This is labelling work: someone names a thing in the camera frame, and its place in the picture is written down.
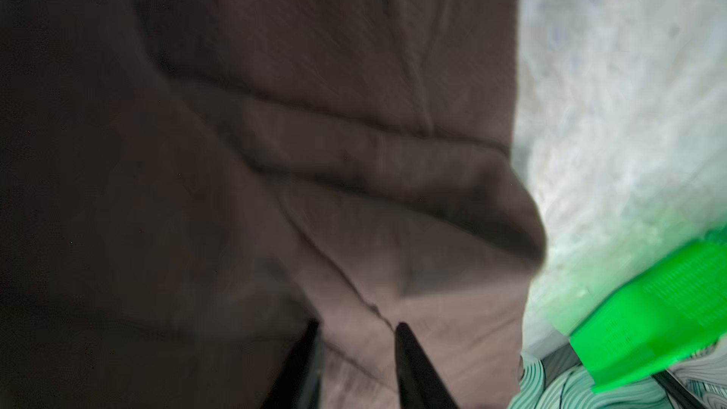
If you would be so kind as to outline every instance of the green plastic object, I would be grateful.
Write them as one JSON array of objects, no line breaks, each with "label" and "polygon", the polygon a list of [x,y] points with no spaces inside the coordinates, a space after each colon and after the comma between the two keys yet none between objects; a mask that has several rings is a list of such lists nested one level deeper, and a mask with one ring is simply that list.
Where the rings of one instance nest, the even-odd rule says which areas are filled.
[{"label": "green plastic object", "polygon": [[605,392],[663,371],[727,332],[727,227],[693,240],[607,298],[571,335]]}]

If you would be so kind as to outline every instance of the green plastic part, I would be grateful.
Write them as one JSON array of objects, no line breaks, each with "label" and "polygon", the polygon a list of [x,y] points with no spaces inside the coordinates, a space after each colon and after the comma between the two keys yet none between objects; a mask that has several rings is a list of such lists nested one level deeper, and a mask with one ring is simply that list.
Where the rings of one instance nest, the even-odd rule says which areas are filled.
[{"label": "green plastic part", "polygon": [[607,298],[571,335],[605,392],[638,381],[727,332],[727,228],[693,240]]}]

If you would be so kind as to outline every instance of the patterned fabric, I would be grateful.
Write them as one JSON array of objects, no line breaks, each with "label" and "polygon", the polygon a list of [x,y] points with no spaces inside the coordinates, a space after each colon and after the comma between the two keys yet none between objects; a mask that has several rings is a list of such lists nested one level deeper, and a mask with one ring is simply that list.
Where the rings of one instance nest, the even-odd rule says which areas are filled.
[{"label": "patterned fabric", "polygon": [[[653,378],[596,395],[591,392],[593,379],[582,365],[563,371],[548,386],[551,379],[543,362],[523,354],[523,368],[521,393],[508,409],[680,409]],[[727,341],[695,352],[669,371],[707,409],[727,409]]]}]

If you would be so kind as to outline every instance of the black pointed object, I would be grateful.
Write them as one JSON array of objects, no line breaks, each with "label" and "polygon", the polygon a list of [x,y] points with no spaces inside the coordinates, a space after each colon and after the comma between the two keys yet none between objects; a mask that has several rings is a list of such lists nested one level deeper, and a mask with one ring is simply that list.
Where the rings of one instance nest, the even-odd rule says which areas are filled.
[{"label": "black pointed object", "polygon": [[401,409],[457,409],[412,329],[396,327],[396,380]]},{"label": "black pointed object", "polygon": [[262,409],[317,409],[322,369],[321,324],[312,320],[303,337],[288,354],[283,370]]}]

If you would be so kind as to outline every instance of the brown fabric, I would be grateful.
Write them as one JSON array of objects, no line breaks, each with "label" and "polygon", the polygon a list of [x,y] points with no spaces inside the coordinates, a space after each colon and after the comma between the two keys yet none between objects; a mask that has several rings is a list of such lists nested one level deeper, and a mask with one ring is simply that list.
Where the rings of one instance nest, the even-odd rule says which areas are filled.
[{"label": "brown fabric", "polygon": [[310,317],[323,407],[398,405],[401,321],[463,407],[518,391],[516,0],[2,10],[8,398],[259,407]]}]

